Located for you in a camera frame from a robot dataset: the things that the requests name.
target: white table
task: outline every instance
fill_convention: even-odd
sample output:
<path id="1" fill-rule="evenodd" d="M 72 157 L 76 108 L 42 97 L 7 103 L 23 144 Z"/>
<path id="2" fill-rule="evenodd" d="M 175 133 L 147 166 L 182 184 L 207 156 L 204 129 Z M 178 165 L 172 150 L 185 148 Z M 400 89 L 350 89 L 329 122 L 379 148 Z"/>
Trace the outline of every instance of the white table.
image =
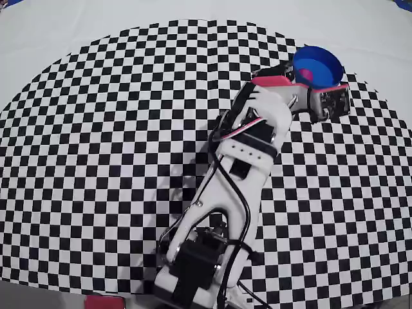
<path id="1" fill-rule="evenodd" d="M 412 14 L 388 0 L 24 0 L 0 16 L 0 108 L 76 47 L 185 18 L 249 21 L 327 48 L 412 126 Z"/>

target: wire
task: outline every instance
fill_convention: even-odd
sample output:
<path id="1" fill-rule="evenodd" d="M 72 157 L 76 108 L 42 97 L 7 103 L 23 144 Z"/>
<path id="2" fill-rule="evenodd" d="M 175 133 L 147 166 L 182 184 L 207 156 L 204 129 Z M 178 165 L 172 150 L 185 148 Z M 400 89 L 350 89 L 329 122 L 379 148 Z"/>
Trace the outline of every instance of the wire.
<path id="1" fill-rule="evenodd" d="M 218 160 L 218 157 L 216 156 L 216 152 L 212 149 L 212 144 L 213 144 L 213 136 L 217 132 L 219 127 L 215 127 L 212 131 L 212 133 L 209 135 L 208 138 L 208 149 L 209 153 L 212 156 L 213 162 L 216 164 L 219 172 L 223 175 L 223 177 L 226 179 L 226 181 L 229 183 L 229 185 L 232 187 L 234 192 L 238 195 L 240 202 L 242 203 L 243 207 L 245 208 L 245 224 L 243 226 L 243 229 L 241 231 L 239 240 L 243 242 L 245 240 L 247 230 L 249 229 L 250 226 L 250 208 L 247 203 L 247 200 L 245 199 L 244 195 L 240 191 L 239 187 L 234 183 L 233 179 L 229 176 L 227 171 L 223 168 L 222 164 Z M 236 256 L 238 255 L 241 247 L 240 245 L 236 245 L 232 251 L 232 254 L 229 257 L 229 260 L 227 261 L 226 268 L 225 268 L 225 273 L 223 274 L 222 282 L 219 288 L 218 292 L 218 309 L 224 309 L 225 307 L 225 301 L 226 301 L 226 289 L 227 289 L 227 283 L 229 281 L 229 276 L 230 276 L 230 271 L 232 269 L 232 266 L 234 264 L 234 261 L 236 259 Z"/>
<path id="2" fill-rule="evenodd" d="M 222 140 L 226 140 L 228 138 L 239 135 L 240 133 L 245 132 L 247 129 L 250 129 L 251 127 L 253 127 L 254 125 L 256 125 L 256 124 L 258 124 L 262 121 L 266 121 L 266 119 L 259 117 L 255 120 L 249 122 L 248 124 L 245 124 L 244 126 L 240 127 L 239 129 L 236 129 L 236 130 L 234 130 L 234 131 L 232 131 L 232 132 L 230 132 L 226 135 L 223 135 L 221 138 L 218 138 L 217 140 L 214 139 L 213 141 L 214 142 L 221 142 Z"/>
<path id="3" fill-rule="evenodd" d="M 264 301 L 262 298 L 257 296 L 254 292 L 249 290 L 242 282 L 238 281 L 238 286 L 240 286 L 242 289 L 245 290 L 247 294 L 252 296 L 254 299 L 256 299 L 258 302 L 260 302 L 266 309 L 273 309 L 266 301 Z"/>
<path id="4" fill-rule="evenodd" d="M 292 99 L 290 99 L 288 103 L 288 108 L 292 108 L 293 105 L 297 102 L 297 95 L 293 95 Z"/>
<path id="5" fill-rule="evenodd" d="M 172 229 L 173 229 L 175 226 L 178 226 L 178 225 L 180 224 L 181 220 L 183 219 L 183 216 L 185 215 L 185 213 L 187 212 L 188 209 L 189 209 L 189 208 L 186 208 L 185 211 L 183 211 L 183 214 L 181 214 L 180 217 L 179 217 L 175 222 L 173 222 L 173 224 L 172 224 L 170 227 L 166 228 L 166 229 L 163 231 L 162 235 L 160 235 L 160 237 L 159 237 L 159 241 L 158 241 L 157 247 L 156 247 L 156 248 L 157 248 L 157 253 L 160 255 L 160 257 L 162 258 L 162 261 L 163 261 L 166 265 L 169 265 L 170 262 L 167 260 L 167 258 L 165 257 L 165 255 L 162 254 L 162 251 L 161 251 L 161 249 L 160 249 L 160 245 L 162 244 L 163 239 L 170 233 L 170 231 L 172 231 Z"/>

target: white surface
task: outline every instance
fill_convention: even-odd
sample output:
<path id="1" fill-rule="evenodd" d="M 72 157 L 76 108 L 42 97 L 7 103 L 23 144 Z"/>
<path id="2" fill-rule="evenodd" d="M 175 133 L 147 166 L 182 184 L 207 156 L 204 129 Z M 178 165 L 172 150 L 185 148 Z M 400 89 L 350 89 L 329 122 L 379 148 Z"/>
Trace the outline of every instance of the white surface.
<path id="1" fill-rule="evenodd" d="M 85 298 L 85 295 L 43 290 L 0 280 L 0 308 L 84 309 Z M 150 295 L 136 295 L 126 300 L 127 309 L 154 309 L 158 305 L 159 302 Z"/>
<path id="2" fill-rule="evenodd" d="M 24 0 L 0 16 L 0 109 L 75 48 L 186 18 L 250 21 L 325 47 L 412 127 L 412 13 L 388 0 Z"/>

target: pink part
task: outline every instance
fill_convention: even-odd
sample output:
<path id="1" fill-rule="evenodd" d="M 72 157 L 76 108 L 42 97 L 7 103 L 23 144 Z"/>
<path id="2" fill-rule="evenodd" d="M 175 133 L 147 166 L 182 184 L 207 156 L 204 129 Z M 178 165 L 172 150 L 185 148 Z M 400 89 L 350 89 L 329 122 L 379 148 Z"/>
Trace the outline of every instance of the pink part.
<path id="1" fill-rule="evenodd" d="M 307 79 L 310 82 L 313 81 L 313 79 L 314 79 L 314 74 L 312 73 L 312 71 L 310 71 L 308 69 L 300 69 L 299 73 L 302 75 L 302 77 L 304 79 Z"/>
<path id="2" fill-rule="evenodd" d="M 292 83 L 285 76 L 258 76 L 252 79 L 252 83 L 261 87 L 290 86 Z"/>

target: black and white checkerboard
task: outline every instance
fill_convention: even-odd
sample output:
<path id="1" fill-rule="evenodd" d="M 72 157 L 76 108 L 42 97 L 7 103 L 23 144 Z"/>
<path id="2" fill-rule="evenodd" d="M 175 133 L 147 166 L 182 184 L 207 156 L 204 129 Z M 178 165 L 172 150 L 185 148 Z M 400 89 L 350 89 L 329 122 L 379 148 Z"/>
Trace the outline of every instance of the black and white checkerboard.
<path id="1" fill-rule="evenodd" d="M 0 114 L 0 277 L 150 292 L 156 239 L 207 170 L 212 121 L 250 72 L 295 51 L 254 24 L 184 20 L 124 30 L 46 68 Z M 276 308 L 412 287 L 412 134 L 376 91 L 344 78 L 351 115 L 299 115 L 262 192 L 265 265 L 241 278 Z"/>

